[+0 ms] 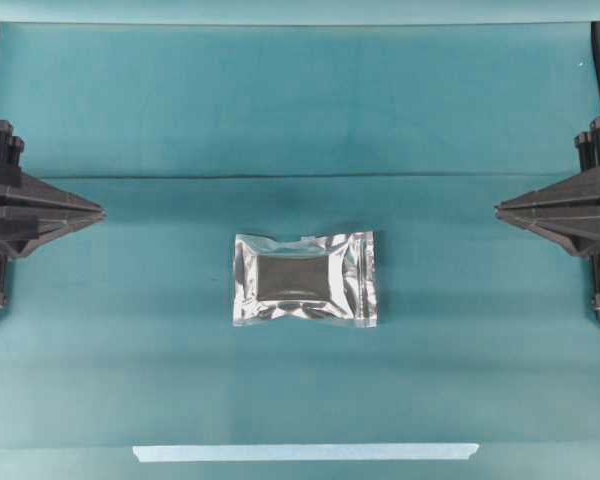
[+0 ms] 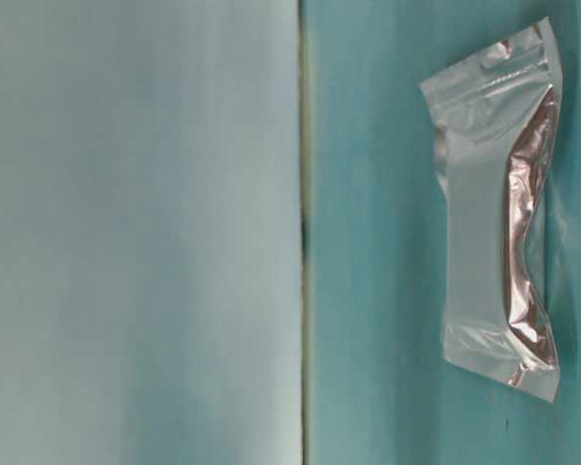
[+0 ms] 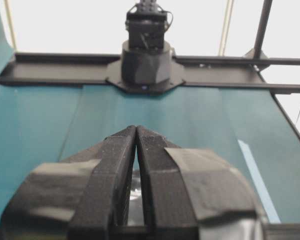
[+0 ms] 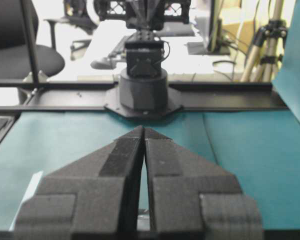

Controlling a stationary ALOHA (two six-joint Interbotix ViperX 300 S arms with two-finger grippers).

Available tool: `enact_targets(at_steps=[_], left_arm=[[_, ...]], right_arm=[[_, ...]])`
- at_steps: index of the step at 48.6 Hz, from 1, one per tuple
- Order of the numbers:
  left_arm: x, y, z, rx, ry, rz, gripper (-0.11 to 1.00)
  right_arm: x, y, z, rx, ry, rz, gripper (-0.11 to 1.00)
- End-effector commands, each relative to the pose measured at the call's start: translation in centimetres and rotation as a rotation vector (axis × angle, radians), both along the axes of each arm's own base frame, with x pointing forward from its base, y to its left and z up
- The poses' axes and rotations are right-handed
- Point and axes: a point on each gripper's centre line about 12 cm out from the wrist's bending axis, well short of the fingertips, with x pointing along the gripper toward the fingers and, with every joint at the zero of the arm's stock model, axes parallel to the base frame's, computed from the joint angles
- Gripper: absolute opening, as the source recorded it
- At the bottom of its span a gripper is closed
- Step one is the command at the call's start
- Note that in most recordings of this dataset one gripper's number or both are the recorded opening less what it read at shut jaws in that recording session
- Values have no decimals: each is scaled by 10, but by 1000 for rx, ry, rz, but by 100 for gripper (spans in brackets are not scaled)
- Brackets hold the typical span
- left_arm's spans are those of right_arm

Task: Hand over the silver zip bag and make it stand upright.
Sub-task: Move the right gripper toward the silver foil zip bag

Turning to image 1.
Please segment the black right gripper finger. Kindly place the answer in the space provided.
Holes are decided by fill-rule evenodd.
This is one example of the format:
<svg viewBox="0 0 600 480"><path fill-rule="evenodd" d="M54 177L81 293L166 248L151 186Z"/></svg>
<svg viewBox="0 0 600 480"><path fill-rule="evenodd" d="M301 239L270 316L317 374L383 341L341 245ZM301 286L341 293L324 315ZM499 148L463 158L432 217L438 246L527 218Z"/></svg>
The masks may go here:
<svg viewBox="0 0 600 480"><path fill-rule="evenodd" d="M540 209L498 209L496 218L561 246L569 255L600 253L600 216Z"/></svg>
<svg viewBox="0 0 600 480"><path fill-rule="evenodd" d="M591 169L495 206L497 211L583 203L600 199L600 169Z"/></svg>

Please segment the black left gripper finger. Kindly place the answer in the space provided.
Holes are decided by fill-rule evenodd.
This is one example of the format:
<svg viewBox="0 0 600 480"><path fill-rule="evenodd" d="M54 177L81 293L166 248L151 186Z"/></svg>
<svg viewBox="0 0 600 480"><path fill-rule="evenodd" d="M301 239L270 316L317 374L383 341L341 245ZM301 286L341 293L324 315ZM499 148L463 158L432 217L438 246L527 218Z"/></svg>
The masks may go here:
<svg viewBox="0 0 600 480"><path fill-rule="evenodd" d="M104 209L81 196L59 189L24 172L9 175L9 206L22 211L103 213Z"/></svg>
<svg viewBox="0 0 600 480"><path fill-rule="evenodd" d="M39 247L105 219L104 211L61 211L55 218L21 217L6 221L0 234L0 253L24 258Z"/></svg>

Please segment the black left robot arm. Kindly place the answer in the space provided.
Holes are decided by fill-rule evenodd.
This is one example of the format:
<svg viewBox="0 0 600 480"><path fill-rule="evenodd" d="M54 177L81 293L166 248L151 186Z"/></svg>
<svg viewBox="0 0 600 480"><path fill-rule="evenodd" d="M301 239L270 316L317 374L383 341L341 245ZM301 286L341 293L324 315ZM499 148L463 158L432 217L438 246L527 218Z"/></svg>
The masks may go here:
<svg viewBox="0 0 600 480"><path fill-rule="evenodd" d="M0 309L8 302L11 261L106 216L100 205L25 173L19 165L23 151L11 123L0 120Z"/></svg>

